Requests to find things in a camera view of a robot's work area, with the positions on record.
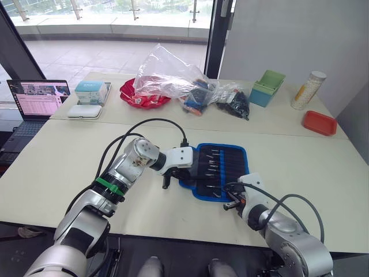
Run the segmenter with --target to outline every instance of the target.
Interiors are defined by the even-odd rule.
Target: jar lid
[[[320,71],[312,71],[311,75],[313,75],[316,78],[322,79],[322,80],[324,80],[327,77],[326,74],[324,74],[323,72],[320,72]]]

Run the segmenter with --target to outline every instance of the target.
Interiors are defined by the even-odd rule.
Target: blue tool roll
[[[200,200],[231,201],[222,188],[249,173],[246,151],[240,146],[213,143],[199,144],[193,150],[194,160],[189,172],[199,179],[181,180],[179,184],[191,189]]]

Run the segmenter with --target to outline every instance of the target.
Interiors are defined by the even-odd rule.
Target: green container
[[[267,70],[260,81],[255,82],[253,88],[263,93],[273,95],[277,92],[285,78],[286,75]]]

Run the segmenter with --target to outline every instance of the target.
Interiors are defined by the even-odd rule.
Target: laptop
[[[41,129],[70,91],[63,80],[7,80],[19,112],[21,125],[0,149],[0,164],[10,165]]]

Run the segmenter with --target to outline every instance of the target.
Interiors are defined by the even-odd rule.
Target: red bowl
[[[128,80],[120,88],[121,99],[132,107],[149,110],[150,108],[158,108],[171,100],[168,97],[160,95],[136,95],[134,93],[133,82],[134,79]]]

